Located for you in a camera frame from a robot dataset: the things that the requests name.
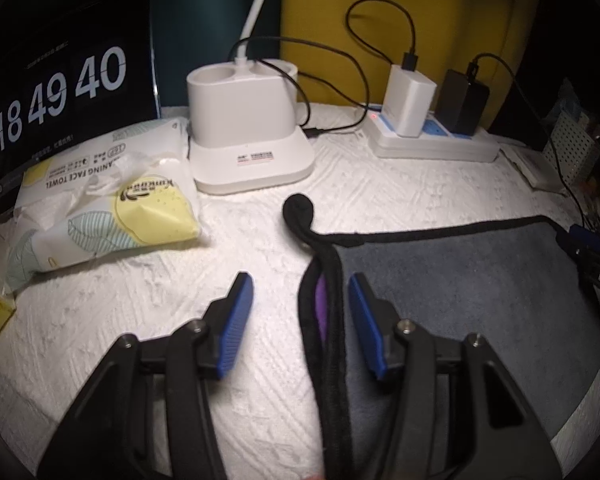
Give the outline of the black charger adapter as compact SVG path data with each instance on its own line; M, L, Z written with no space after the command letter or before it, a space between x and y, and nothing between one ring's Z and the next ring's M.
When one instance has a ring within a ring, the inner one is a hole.
M434 109L434 118L450 133L472 136L490 96L488 86L465 73L447 70Z

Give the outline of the white desk lamp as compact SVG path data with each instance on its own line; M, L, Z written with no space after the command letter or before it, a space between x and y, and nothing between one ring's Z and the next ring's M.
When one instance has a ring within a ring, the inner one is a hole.
M253 0L228 61L187 75L189 160L199 191L228 195L309 177L314 149L297 122L298 68L250 60L247 46L264 0Z

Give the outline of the white charger adapter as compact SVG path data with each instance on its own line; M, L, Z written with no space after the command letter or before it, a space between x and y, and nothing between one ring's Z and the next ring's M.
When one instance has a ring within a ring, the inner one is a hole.
M401 138L417 138L422 131L437 84L417 70L391 66L381 116Z

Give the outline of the tablet clock display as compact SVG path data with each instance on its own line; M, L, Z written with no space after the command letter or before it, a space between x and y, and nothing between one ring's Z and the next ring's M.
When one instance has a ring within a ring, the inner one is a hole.
M159 115L147 6L77 13L45 47L1 50L0 218L38 162Z

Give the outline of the white textured tablecloth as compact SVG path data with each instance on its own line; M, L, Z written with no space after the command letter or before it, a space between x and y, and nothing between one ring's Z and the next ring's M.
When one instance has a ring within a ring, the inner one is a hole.
M117 336L159 336L202 311L249 272L254 306L237 366L212 400L228 473L299 479L323 466L317 404L297 313L306 248L283 222L283 203L309 196L329 231L455 226L544 214L574 216L535 191L504 158L494 162L382 160L360 134L322 136L316 166L295 185L201 201L197 243L134 249L45 274L17 297L0 335L0 434L18 474L40 461L58 420Z

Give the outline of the grey towel black trim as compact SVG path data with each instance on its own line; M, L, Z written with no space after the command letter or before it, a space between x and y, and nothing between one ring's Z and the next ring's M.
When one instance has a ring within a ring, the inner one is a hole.
M313 258L298 293L326 477L378 479L396 414L392 382L367 368L349 306L362 273L431 335L489 341L538 416L562 478L600 479L600 321L543 216L392 233L321 234L304 195L286 199L287 229ZM439 376L432 478L445 464L449 381Z

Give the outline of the white power strip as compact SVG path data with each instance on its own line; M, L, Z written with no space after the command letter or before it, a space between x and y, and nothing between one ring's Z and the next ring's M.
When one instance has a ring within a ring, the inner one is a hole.
M493 162L500 151L498 141L483 128L472 136L450 133L431 113L416 138L398 136L379 113L366 117L363 131L370 150L379 158Z

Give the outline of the dark green curtain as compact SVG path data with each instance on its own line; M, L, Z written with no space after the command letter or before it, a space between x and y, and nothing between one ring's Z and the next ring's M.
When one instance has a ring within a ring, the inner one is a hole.
M240 38L252 0L151 0L160 104L187 104L186 76L224 62Z

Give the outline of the yellow curtain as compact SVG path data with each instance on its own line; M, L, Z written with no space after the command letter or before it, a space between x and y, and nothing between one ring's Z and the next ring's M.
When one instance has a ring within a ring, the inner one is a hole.
M361 64L360 76L339 56L284 44L282 55L311 74L304 91L314 102L382 101L391 65L414 49L418 70L442 84L450 68L465 70L478 53L478 78L491 91L481 123L490 127L507 96L524 47L536 0L282 0L282 33L347 51Z

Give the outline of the white flat package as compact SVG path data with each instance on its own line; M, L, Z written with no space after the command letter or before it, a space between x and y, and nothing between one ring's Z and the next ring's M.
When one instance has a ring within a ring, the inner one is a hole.
M501 150L535 190L552 193L564 190L557 170L542 153L514 144L502 144Z

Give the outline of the white perforated basket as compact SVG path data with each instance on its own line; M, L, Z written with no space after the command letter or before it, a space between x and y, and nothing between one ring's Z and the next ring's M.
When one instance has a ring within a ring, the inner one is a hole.
M600 157L600 146L590 136L580 120L569 110L561 110L547 141L543 156L569 186L586 180Z

